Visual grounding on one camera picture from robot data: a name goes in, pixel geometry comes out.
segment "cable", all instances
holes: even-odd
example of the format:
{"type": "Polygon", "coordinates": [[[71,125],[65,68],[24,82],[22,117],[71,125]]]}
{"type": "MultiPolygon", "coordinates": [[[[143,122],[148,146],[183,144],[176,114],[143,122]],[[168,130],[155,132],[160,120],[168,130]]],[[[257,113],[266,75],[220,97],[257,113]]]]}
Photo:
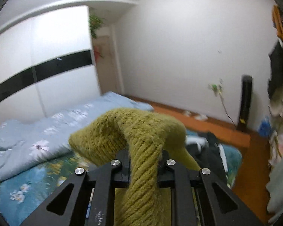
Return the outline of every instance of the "cable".
{"type": "Polygon", "coordinates": [[[226,107],[225,107],[225,105],[224,105],[224,102],[223,102],[222,93],[221,93],[221,91],[218,91],[218,92],[219,92],[219,96],[220,96],[221,103],[222,103],[222,105],[223,105],[224,111],[225,111],[226,115],[228,116],[228,118],[230,118],[230,116],[228,115],[228,112],[227,112],[227,110],[226,110],[226,107]]]}

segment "bed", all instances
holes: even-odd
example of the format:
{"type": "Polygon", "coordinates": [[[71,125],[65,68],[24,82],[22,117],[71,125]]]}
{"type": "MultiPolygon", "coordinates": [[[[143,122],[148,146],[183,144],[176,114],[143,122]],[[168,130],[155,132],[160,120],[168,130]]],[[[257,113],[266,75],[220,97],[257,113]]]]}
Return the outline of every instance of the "bed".
{"type": "MultiPolygon", "coordinates": [[[[70,149],[68,137],[101,114],[117,107],[153,111],[149,104],[109,92],[95,101],[61,111],[31,125],[10,120],[0,126],[0,152],[3,156],[7,152],[7,158],[12,159],[12,162],[5,159],[3,164],[0,161],[0,180],[4,180],[0,182],[0,212],[10,226],[19,226],[75,168],[96,169],[95,165],[70,149]],[[56,149],[48,155],[46,147],[51,147],[52,143],[56,149]],[[41,147],[41,150],[34,153],[36,146],[41,147]],[[24,150],[27,150],[25,155],[20,154],[24,150]]],[[[197,133],[189,130],[187,134],[197,136],[197,133]]],[[[242,156],[232,146],[222,144],[222,147],[226,158],[228,186],[231,187],[242,156]]]]}

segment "green plant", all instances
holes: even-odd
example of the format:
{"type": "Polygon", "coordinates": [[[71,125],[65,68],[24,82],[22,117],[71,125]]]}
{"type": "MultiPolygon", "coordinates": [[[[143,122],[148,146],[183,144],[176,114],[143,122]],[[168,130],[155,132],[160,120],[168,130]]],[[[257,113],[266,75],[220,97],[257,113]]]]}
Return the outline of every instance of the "green plant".
{"type": "Polygon", "coordinates": [[[101,19],[96,14],[93,13],[89,16],[89,28],[90,28],[92,38],[94,39],[97,38],[95,31],[101,28],[103,23],[104,23],[103,19],[101,19]]]}

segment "silver screw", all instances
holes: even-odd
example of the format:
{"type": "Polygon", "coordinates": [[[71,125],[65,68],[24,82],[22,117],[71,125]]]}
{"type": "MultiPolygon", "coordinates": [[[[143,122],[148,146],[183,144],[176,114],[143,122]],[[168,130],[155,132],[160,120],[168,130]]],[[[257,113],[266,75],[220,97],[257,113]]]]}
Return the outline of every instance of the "silver screw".
{"type": "Polygon", "coordinates": [[[112,161],[110,162],[110,164],[111,164],[112,166],[118,166],[118,165],[120,164],[120,161],[119,161],[119,160],[112,160],[112,161]]]}
{"type": "Polygon", "coordinates": [[[201,169],[201,172],[205,175],[209,175],[211,173],[211,170],[208,169],[208,168],[203,168],[203,169],[201,169]]]}
{"type": "Polygon", "coordinates": [[[167,164],[168,164],[169,166],[173,166],[173,165],[176,164],[176,161],[170,159],[170,160],[167,160],[167,164]]]}
{"type": "Polygon", "coordinates": [[[77,169],[75,169],[75,174],[80,176],[84,173],[84,168],[78,167],[77,169]]]}

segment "power cord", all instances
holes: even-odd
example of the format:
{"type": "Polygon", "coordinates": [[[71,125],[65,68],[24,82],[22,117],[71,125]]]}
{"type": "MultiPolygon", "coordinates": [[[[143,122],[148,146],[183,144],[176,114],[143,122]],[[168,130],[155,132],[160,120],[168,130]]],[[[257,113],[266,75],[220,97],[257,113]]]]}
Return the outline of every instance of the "power cord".
{"type": "MultiPolygon", "coordinates": [[[[224,108],[224,111],[225,111],[226,115],[228,116],[228,118],[230,118],[230,116],[228,115],[228,112],[227,112],[227,110],[226,110],[226,107],[225,107],[225,105],[224,105],[224,99],[223,99],[223,97],[222,97],[222,93],[221,93],[221,90],[220,90],[220,89],[218,90],[218,93],[219,93],[219,96],[220,96],[221,103],[222,103],[222,106],[223,106],[223,108],[224,108]]],[[[232,118],[230,118],[230,120],[232,121],[233,125],[236,127],[236,125],[235,125],[234,121],[232,120],[232,118]]]]}

